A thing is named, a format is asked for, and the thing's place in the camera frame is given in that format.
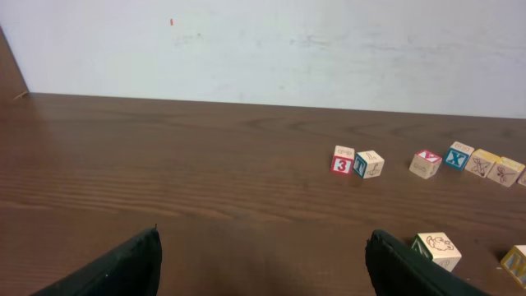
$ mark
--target wood grain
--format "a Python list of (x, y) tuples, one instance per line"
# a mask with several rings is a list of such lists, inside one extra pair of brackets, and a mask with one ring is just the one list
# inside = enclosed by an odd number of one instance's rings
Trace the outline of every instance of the wood grain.
[[(24, 295), (158, 224), (159, 295), (372, 295), (373, 229), (446, 232), (454, 273), (523, 291), (501, 256), (526, 241), (526, 191), (414, 153), (454, 141), (526, 162), (526, 121), (31, 94), (0, 109), (0, 294)], [(335, 145), (379, 178), (330, 172)]]
[(0, 102), (27, 93), (27, 86), (0, 27)]

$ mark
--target red number 3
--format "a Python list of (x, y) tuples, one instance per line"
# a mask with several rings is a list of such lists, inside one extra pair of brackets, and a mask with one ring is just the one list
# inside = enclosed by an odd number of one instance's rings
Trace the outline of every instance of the red number 3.
[(345, 170), (345, 165), (347, 164), (347, 161), (345, 160), (340, 160), (339, 161), (339, 167), (338, 167), (338, 171), (340, 172), (343, 172)]

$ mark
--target white wall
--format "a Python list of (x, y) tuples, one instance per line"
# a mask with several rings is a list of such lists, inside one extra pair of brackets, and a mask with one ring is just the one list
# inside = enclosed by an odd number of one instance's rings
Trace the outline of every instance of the white wall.
[(33, 92), (526, 118), (524, 0), (1, 0), (0, 25)]

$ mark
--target number block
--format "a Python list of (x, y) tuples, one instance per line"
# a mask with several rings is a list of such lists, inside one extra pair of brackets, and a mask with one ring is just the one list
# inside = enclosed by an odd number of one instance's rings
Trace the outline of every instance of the number block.
[(491, 168), (491, 171), (487, 175), (487, 178), (501, 185), (509, 187), (513, 185), (515, 181), (517, 181), (523, 170), (524, 164), (520, 164), (506, 157), (500, 157), (495, 162), (493, 168)]
[(451, 168), (462, 170), (469, 160), (469, 156), (475, 151), (475, 148), (455, 142), (451, 145), (444, 157), (445, 164)]
[(411, 248), (447, 271), (452, 271), (462, 254), (444, 233), (417, 234)]
[(479, 149), (473, 152), (465, 170), (476, 174), (478, 177), (485, 178), (497, 160), (499, 160), (499, 156)]
[(517, 181), (520, 185), (526, 186), (526, 170), (524, 170), (523, 174), (519, 177), (519, 180)]
[(428, 150), (422, 150), (414, 155), (409, 170), (417, 176), (428, 179), (441, 166), (442, 158)]
[(363, 151), (356, 154), (354, 171), (362, 178), (378, 177), (384, 168), (385, 160), (375, 151)]
[(354, 164), (354, 149), (336, 146), (330, 170), (335, 173), (351, 174)]
[(513, 246), (502, 258), (501, 265), (515, 279), (515, 281), (526, 289), (526, 246)]

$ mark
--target blue block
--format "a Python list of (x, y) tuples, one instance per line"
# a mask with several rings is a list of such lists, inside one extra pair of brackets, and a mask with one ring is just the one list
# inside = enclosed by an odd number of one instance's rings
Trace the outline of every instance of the blue block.
[(450, 148), (444, 157), (444, 163), (453, 169), (462, 170), (469, 160), (469, 155), (462, 151)]
[(367, 162), (363, 160), (360, 155), (356, 155), (353, 169), (358, 174), (358, 176), (363, 178), (363, 175), (365, 175), (365, 171), (367, 170)]

